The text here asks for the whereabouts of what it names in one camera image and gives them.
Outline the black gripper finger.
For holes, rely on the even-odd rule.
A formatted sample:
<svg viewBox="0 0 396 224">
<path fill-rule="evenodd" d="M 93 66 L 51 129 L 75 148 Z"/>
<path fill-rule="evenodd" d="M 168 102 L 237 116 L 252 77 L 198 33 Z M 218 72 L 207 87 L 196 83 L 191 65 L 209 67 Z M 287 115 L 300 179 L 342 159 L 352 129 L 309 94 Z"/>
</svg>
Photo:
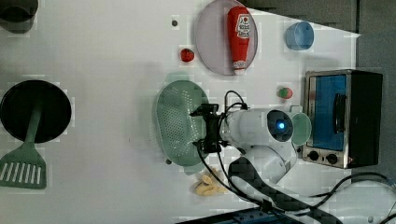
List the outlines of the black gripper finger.
<svg viewBox="0 0 396 224">
<path fill-rule="evenodd" d="M 205 140 L 204 139 L 200 139 L 198 141 L 194 141 L 193 144 L 197 147 L 197 148 L 205 148 Z"/>
<path fill-rule="evenodd" d="M 204 114 L 205 114 L 205 111 L 201 107 L 198 107 L 196 110 L 191 112 L 192 117 L 203 116 Z"/>
</svg>

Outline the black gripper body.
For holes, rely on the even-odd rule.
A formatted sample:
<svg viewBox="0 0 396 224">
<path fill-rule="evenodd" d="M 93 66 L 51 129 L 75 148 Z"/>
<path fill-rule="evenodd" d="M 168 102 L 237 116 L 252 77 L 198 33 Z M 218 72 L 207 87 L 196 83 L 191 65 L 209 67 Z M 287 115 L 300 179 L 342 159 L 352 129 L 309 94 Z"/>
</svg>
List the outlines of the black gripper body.
<svg viewBox="0 0 396 224">
<path fill-rule="evenodd" d="M 221 115 L 218 114 L 217 104 L 204 104 L 204 121 L 206 135 L 204 140 L 204 153 L 217 153 L 221 151 L 219 141 L 219 121 Z"/>
</svg>

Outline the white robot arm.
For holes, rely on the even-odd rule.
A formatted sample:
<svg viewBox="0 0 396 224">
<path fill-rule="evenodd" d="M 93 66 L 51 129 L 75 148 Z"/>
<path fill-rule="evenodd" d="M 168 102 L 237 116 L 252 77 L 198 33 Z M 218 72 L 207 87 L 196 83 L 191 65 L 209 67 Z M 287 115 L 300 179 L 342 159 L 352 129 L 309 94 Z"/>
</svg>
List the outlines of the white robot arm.
<svg viewBox="0 0 396 224">
<path fill-rule="evenodd" d="M 239 197 L 261 207 L 285 214 L 308 216 L 320 224 L 342 224 L 340 218 L 322 210 L 323 201 L 280 187 L 277 183 L 297 162 L 298 146 L 311 137 L 308 116 L 297 111 L 253 108 L 219 114 L 215 104 L 202 104 L 191 112 L 205 122 L 206 134 L 194 142 L 199 154 L 233 146 L 242 156 L 232 161 L 225 173 L 229 188 Z"/>
</svg>

